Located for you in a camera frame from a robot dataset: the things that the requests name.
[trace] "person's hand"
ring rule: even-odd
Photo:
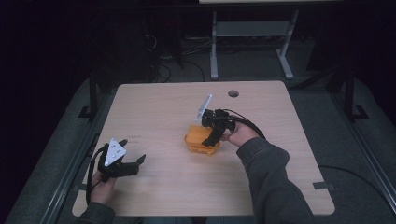
[[[114,193],[117,178],[109,178],[107,182],[102,180],[103,174],[97,171],[92,177],[92,185],[97,184],[91,192],[91,202],[107,205]]]
[[[229,141],[232,144],[241,147],[246,143],[248,140],[259,137],[259,135],[254,132],[250,127],[247,125],[236,122],[235,123],[235,130],[231,133],[225,133],[222,137],[222,141]]]

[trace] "orange block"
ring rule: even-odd
[[[184,141],[191,152],[205,153],[206,155],[211,156],[220,146],[220,142],[217,142],[213,147],[202,145],[202,142],[204,142],[211,132],[211,128],[190,125],[189,132],[184,137]]]

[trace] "wooden table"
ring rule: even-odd
[[[239,96],[232,98],[234,90]],[[136,176],[119,178],[110,204],[118,216],[242,216],[252,214],[248,178],[237,147],[221,143],[213,156],[191,153],[184,142],[198,107],[231,109],[254,122],[269,142],[290,154],[287,172],[315,215],[334,205],[285,85],[280,81],[131,84],[119,87],[97,148],[128,139],[123,162],[147,154]],[[81,190],[73,207],[86,209]]]

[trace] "metal stand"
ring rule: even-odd
[[[213,12],[212,22],[212,52],[210,54],[210,77],[212,80],[219,79],[218,59],[216,54],[217,36],[285,36],[285,42],[281,49],[277,49],[277,57],[280,60],[287,79],[293,79],[286,52],[289,47],[294,26],[297,21],[299,10],[294,10],[290,21],[217,21],[217,12]]]

